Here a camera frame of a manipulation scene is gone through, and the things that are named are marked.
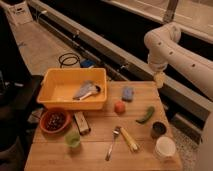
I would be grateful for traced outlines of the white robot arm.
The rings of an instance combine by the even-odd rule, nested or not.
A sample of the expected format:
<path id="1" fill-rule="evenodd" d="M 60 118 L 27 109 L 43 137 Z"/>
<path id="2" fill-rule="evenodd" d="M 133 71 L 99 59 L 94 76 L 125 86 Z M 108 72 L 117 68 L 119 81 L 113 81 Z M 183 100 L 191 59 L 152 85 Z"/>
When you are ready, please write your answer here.
<path id="1" fill-rule="evenodd" d="M 181 47 L 180 38 L 174 22 L 148 31 L 144 43 L 149 67 L 159 73 L 171 65 L 213 101 L 213 61 Z M 213 171 L 213 110 L 205 121 L 194 171 Z"/>

